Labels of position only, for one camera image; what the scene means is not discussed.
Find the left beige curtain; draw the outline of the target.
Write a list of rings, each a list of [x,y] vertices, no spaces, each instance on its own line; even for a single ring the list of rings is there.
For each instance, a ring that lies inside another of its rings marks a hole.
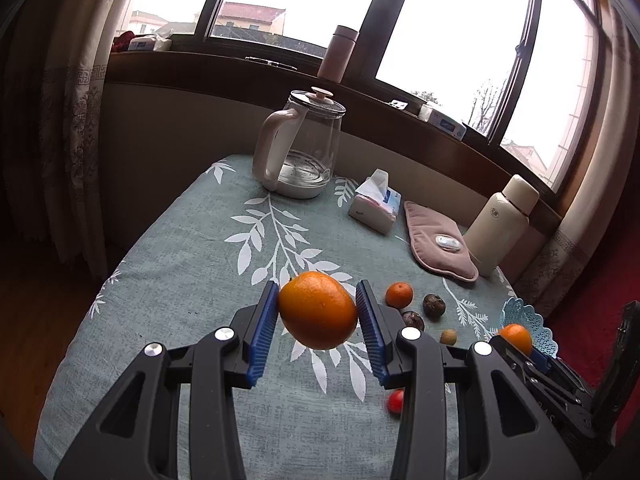
[[[62,261],[84,258],[105,278],[99,125],[107,64],[127,0],[62,0],[41,84],[44,204]]]

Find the large orange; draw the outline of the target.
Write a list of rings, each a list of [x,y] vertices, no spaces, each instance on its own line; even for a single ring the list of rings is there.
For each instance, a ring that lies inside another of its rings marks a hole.
[[[356,330],[358,313],[346,289],[329,275],[308,271],[281,287],[278,308],[284,327],[305,347],[329,350]]]

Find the light blue plastic basket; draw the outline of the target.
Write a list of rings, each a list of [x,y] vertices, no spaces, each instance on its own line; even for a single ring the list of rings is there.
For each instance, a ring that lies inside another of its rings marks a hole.
[[[552,330],[544,325],[544,318],[521,298],[510,297],[500,314],[500,327],[510,324],[524,326],[532,336],[533,346],[546,356],[555,358],[559,346],[553,339]]]

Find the dark passion fruit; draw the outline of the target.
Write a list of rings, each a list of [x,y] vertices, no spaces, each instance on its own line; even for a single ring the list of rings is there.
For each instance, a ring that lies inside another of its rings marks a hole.
[[[425,324],[423,318],[421,318],[421,315],[418,312],[407,310],[401,316],[405,326],[416,328],[421,332],[424,331]]]
[[[427,294],[423,298],[423,311],[428,318],[437,320],[446,312],[446,302],[435,294]]]

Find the green leaf pattern tablecloth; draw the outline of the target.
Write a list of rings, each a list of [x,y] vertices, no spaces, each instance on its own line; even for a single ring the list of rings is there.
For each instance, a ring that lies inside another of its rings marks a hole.
[[[313,200],[267,192],[246,155],[214,162],[116,266],[56,371],[37,430],[34,461],[46,476],[116,377],[142,347],[194,344],[255,302],[267,282],[319,271],[353,290],[368,281],[378,297],[406,282],[411,307],[428,294],[444,316],[427,333],[454,330],[457,344],[490,338],[513,320],[506,277],[461,284],[422,269],[405,222],[378,234],[348,213],[356,182],[333,179]],[[242,455],[252,479],[384,479],[398,422],[372,374],[360,334],[331,350],[311,350],[283,327],[274,333],[265,374],[236,393]]]

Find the white blue box on sill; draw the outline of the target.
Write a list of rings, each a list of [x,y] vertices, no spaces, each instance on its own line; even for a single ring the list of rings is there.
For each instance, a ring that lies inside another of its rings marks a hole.
[[[421,106],[418,117],[422,122],[426,122],[457,140],[462,140],[465,135],[466,128],[464,125],[459,124],[446,114],[435,110],[434,107],[427,104]]]

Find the pink tumbler on sill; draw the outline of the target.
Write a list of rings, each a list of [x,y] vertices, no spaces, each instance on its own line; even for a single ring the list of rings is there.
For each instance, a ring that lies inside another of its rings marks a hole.
[[[352,51],[356,46],[359,32],[343,25],[337,25],[322,58],[317,77],[339,84],[346,72]]]

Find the pink hot water bag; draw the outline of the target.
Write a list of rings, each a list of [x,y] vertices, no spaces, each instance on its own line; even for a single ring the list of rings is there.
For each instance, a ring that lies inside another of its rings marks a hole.
[[[454,220],[411,200],[404,203],[413,257],[427,271],[474,283],[478,276],[469,249]]]

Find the small tan longan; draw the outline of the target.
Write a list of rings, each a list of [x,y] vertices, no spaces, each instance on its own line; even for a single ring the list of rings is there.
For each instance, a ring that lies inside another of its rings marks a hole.
[[[442,334],[440,335],[440,342],[442,344],[446,344],[446,346],[454,346],[457,343],[457,340],[457,332],[455,330],[452,330],[451,328],[443,330]]]

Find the white items on sill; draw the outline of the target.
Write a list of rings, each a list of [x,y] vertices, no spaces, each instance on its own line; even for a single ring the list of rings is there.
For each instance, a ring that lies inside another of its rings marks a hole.
[[[128,44],[129,52],[162,52],[168,51],[171,47],[171,39],[158,35],[137,36],[130,40]]]

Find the cream thermos flask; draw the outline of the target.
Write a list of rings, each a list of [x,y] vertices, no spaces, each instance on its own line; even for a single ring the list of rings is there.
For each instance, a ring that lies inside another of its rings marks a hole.
[[[514,174],[503,190],[487,201],[463,235],[481,276],[487,278],[526,231],[538,198],[539,193]]]

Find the small tangerine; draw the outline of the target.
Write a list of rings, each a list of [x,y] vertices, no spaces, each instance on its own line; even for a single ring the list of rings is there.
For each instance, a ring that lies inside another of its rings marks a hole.
[[[388,286],[385,293],[385,302],[388,306],[397,310],[408,307],[413,300],[413,289],[409,283],[396,282]]]

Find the right beige curtain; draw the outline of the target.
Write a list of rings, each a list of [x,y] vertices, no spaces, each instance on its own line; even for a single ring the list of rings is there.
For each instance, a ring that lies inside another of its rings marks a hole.
[[[514,289],[542,316],[559,307],[608,228],[625,186],[639,131],[639,47],[625,14],[608,6],[612,75],[602,127],[582,183],[560,226]]]

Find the tissue pack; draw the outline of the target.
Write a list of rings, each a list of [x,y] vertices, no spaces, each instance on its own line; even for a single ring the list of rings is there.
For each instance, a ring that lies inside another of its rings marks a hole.
[[[377,169],[355,190],[348,214],[383,235],[394,226],[400,209],[401,194],[390,187],[390,177]]]

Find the red cherry tomato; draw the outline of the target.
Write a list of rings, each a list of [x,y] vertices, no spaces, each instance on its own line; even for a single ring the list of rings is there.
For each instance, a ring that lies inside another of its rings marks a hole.
[[[399,417],[404,406],[404,394],[402,389],[395,389],[387,398],[386,408],[387,411],[395,417]]]

